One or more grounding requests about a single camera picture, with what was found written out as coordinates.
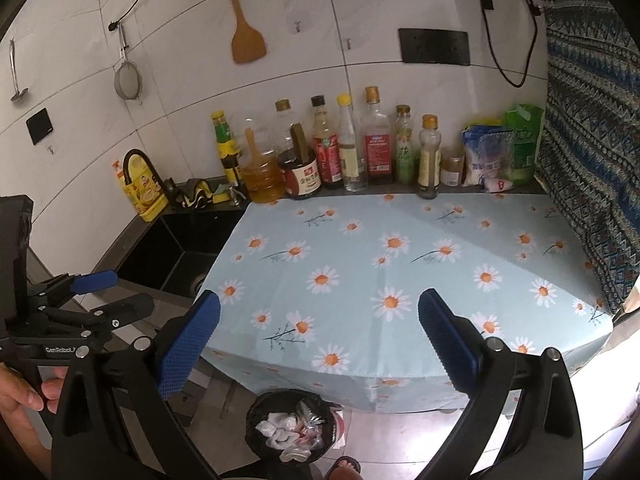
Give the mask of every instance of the wooden spatula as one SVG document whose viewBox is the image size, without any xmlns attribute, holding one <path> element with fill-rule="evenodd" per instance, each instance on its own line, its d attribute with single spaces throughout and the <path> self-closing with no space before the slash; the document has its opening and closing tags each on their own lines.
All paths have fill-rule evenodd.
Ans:
<svg viewBox="0 0 640 480">
<path fill-rule="evenodd" d="M 262 34 L 251 27 L 244 18 L 240 0 L 231 0 L 236 14 L 236 33 L 231 40 L 231 54 L 236 64 L 251 63 L 267 54 Z"/>
</svg>

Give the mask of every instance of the patterned curtain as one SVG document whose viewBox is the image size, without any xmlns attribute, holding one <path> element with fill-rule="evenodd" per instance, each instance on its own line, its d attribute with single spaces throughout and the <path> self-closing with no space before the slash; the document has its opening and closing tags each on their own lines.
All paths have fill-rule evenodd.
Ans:
<svg viewBox="0 0 640 480">
<path fill-rule="evenodd" d="M 538 176 L 615 313 L 640 265 L 640 52 L 608 0 L 543 7 L 549 76 Z"/>
</svg>

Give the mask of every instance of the black trash bag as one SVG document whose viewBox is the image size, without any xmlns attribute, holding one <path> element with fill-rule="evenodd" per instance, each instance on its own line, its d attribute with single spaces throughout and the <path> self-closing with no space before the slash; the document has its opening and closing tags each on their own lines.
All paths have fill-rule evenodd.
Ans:
<svg viewBox="0 0 640 480">
<path fill-rule="evenodd" d="M 270 413 L 295 413 L 296 404 L 300 400 L 304 400 L 311 411 L 324 420 L 322 424 L 322 447 L 312 450 L 311 456 L 303 463 L 310 464 L 315 462 L 335 444 L 337 428 L 334 414 L 331 411 L 331 407 L 334 404 L 322 400 L 319 395 L 303 390 L 275 390 L 263 393 L 255 399 L 249 411 L 246 412 L 246 434 L 244 440 L 251 448 L 251 451 L 258 457 L 268 462 L 277 461 L 283 463 L 280 461 L 282 452 L 267 446 L 267 438 L 255 427 L 261 421 L 267 420 Z M 292 460 L 283 464 L 296 467 L 301 463 Z"/>
</svg>

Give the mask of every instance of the light blue tablecloth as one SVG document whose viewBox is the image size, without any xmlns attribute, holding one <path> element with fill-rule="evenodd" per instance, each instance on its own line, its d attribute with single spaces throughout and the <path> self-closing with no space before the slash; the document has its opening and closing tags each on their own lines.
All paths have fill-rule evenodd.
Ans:
<svg viewBox="0 0 640 480">
<path fill-rule="evenodd" d="M 555 346 L 572 372 L 612 330 L 547 196 L 280 200 L 249 206 L 204 282 L 222 317 L 203 357 L 257 394 L 303 388 L 386 413 L 459 407 L 417 319 L 430 287 L 484 336 L 533 354 Z"/>
</svg>

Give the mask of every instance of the green package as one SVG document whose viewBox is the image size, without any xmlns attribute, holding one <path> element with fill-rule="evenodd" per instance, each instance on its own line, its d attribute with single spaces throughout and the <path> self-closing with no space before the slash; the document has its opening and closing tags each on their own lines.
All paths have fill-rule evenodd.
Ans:
<svg viewBox="0 0 640 480">
<path fill-rule="evenodd" d="M 514 133 L 510 180 L 516 186 L 526 184 L 533 177 L 542 113 L 543 109 L 537 106 L 519 104 L 504 115 L 504 126 Z"/>
</svg>

